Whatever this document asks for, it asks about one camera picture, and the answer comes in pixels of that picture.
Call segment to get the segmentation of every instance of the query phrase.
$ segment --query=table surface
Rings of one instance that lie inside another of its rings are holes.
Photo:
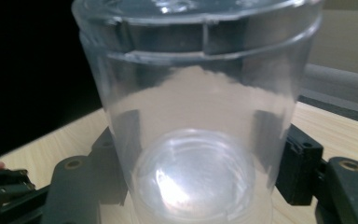
[[[292,123],[324,146],[324,159],[340,156],[358,160],[358,122],[319,108],[297,103]],[[102,109],[2,156],[7,169],[26,169],[41,189],[50,183],[54,167],[68,157],[88,155],[91,145],[107,127]],[[272,194],[275,224],[316,223],[311,206],[291,206],[276,189]],[[131,223],[131,197],[124,207],[103,206],[103,223]]]

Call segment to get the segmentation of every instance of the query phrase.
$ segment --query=clear plastic cup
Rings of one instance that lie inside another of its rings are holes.
[[[75,0],[134,223],[270,223],[319,0]]]

